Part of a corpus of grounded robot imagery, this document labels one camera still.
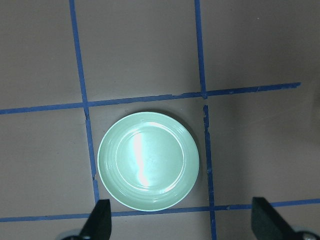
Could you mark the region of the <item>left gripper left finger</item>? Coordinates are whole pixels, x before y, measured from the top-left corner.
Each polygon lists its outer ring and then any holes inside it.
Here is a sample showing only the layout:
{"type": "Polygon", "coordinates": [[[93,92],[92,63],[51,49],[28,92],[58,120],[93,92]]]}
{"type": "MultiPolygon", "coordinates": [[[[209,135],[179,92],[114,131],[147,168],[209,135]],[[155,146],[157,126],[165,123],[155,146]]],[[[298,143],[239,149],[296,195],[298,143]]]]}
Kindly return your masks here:
{"type": "Polygon", "coordinates": [[[79,233],[81,240],[109,240],[112,233],[111,204],[99,200],[79,233]]]}

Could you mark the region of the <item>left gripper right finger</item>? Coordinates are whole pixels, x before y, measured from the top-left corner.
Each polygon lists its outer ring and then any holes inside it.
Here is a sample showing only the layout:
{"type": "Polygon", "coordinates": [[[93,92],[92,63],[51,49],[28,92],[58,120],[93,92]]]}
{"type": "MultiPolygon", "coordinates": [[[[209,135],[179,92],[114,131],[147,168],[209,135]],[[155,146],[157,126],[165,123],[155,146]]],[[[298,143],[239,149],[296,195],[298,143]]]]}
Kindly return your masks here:
{"type": "Polygon", "coordinates": [[[264,197],[252,198],[251,229],[257,240],[303,239],[264,197]]]}

